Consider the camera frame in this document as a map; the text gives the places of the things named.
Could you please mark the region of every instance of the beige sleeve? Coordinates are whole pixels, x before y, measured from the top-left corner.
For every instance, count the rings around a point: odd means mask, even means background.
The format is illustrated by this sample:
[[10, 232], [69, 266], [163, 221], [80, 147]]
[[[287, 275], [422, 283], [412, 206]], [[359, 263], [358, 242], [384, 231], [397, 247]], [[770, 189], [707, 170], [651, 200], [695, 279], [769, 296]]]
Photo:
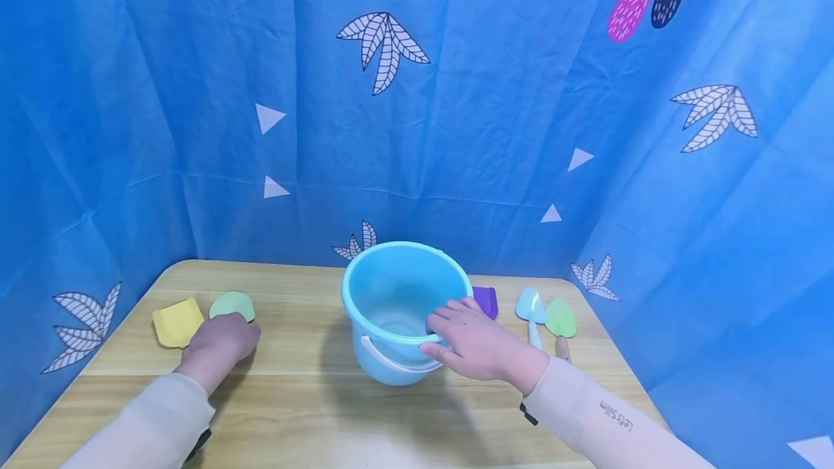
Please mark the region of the beige sleeve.
[[180, 469], [212, 416], [196, 381], [161, 376], [60, 469]]
[[551, 358], [526, 412], [598, 469], [715, 469], [580, 369]]

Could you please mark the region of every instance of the hand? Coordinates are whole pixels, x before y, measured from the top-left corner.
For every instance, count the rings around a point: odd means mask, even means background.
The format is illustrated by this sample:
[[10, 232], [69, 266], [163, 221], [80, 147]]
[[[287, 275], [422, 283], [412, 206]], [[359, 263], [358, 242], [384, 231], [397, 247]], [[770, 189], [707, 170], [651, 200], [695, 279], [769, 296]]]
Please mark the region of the hand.
[[254, 352], [259, 339], [260, 326], [249, 324], [241, 314], [216, 316], [200, 325], [174, 372], [191, 377], [212, 394], [232, 368]]
[[472, 297], [450, 300], [434, 310], [426, 325], [449, 342], [451, 349], [426, 342], [421, 345], [422, 353], [459, 375], [509, 382], [526, 396], [547, 369], [547, 354], [490, 319]]

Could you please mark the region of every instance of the purple sand shovel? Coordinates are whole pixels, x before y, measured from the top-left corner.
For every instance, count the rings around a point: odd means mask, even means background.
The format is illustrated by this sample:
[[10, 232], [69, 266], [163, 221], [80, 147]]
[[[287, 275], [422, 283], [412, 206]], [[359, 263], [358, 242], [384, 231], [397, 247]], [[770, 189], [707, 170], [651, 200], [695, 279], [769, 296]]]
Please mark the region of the purple sand shovel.
[[494, 321], [495, 317], [498, 317], [498, 297], [495, 295], [495, 288], [472, 287], [472, 295], [486, 316]]

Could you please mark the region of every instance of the bucket handle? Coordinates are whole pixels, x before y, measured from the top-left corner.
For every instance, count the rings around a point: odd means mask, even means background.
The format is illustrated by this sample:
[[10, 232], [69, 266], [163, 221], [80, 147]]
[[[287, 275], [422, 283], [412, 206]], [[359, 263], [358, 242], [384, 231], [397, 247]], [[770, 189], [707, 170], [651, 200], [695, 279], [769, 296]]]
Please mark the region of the bucket handle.
[[393, 360], [383, 355], [382, 352], [374, 346], [374, 343], [371, 342], [370, 337], [367, 335], [363, 335], [360, 338], [360, 341], [362, 342], [362, 346], [368, 350], [368, 353], [373, 355], [374, 359], [377, 359], [383, 366], [390, 370], [399, 371], [400, 373], [428, 373], [429, 371], [434, 371], [440, 366], [443, 366], [438, 363], [437, 360], [433, 360], [431, 363], [423, 364], [422, 366], [403, 366], [402, 364], [395, 363]]

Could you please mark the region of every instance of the wooden handle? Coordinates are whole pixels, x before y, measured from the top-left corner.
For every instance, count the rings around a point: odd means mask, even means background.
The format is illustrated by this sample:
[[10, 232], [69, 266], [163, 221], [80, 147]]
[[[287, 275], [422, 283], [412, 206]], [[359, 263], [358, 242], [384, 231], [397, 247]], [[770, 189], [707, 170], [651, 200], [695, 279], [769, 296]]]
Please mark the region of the wooden handle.
[[568, 339], [564, 337], [556, 337], [556, 356], [560, 359], [565, 359], [570, 363], [570, 348], [568, 347]]

